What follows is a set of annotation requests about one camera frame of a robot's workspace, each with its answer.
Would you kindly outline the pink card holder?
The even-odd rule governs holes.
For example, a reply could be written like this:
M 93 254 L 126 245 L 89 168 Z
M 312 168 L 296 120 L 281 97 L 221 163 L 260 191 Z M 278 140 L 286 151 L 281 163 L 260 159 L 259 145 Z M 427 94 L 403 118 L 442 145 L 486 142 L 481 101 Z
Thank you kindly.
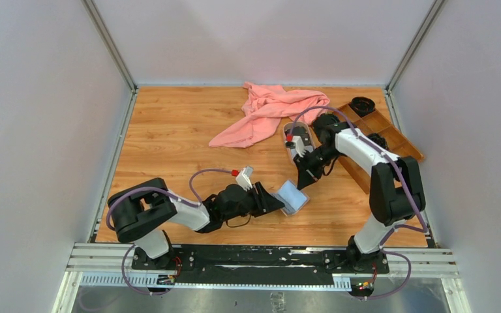
M 281 210 L 286 216 L 297 214 L 309 202 L 309 197 L 291 180 L 285 181 L 273 196 L 283 203 Z

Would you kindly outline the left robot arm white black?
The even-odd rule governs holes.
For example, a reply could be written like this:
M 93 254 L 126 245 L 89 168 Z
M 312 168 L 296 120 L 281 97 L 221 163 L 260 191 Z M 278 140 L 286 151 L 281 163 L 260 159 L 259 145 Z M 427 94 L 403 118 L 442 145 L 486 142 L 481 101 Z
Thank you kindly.
M 173 222 L 197 233 L 210 233 L 235 217 L 259 217 L 282 208 L 283 202 L 261 183 L 248 190 L 231 184 L 198 202 L 179 196 L 163 179 L 155 178 L 111 196 L 106 225 L 120 243 L 133 243 L 157 269 L 167 269 L 174 252 L 166 232 L 160 230 L 162 224 Z

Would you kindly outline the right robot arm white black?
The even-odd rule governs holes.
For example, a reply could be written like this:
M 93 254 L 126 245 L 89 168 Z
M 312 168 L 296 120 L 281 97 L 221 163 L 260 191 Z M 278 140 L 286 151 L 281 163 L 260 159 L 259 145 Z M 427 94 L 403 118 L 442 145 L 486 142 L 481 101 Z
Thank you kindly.
M 295 133 L 293 123 L 286 132 L 285 145 L 293 149 L 298 178 L 303 189 L 324 175 L 324 168 L 339 157 L 353 160 L 370 177 L 369 207 L 371 215 L 359 232 L 351 236 L 346 249 L 346 262 L 355 272 L 363 272 L 381 251 L 388 238 L 406 221 L 417 217 L 415 231 L 428 233 L 422 217 L 425 195 L 418 161 L 412 156 L 399 156 L 364 135 L 349 119 L 340 121 L 331 113 L 323 113 L 312 123 L 320 145 L 307 150 L 305 139 Z

